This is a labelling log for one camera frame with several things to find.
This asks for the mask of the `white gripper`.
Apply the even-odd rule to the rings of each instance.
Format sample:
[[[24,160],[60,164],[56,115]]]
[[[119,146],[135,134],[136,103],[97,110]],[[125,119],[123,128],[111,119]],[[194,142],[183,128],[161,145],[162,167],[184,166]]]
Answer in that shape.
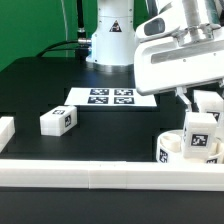
[[[201,23],[185,26],[159,15],[136,29],[135,87],[141,95],[175,90],[192,111],[187,87],[224,79],[224,27]]]

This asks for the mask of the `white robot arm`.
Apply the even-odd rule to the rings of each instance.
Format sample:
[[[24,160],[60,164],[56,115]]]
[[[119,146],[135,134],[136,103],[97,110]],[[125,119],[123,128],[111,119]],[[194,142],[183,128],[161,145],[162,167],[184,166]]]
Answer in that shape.
[[[97,0],[98,25],[87,63],[101,71],[134,70],[141,95],[224,86],[224,26],[214,0],[155,0],[158,14],[133,26],[134,0]]]

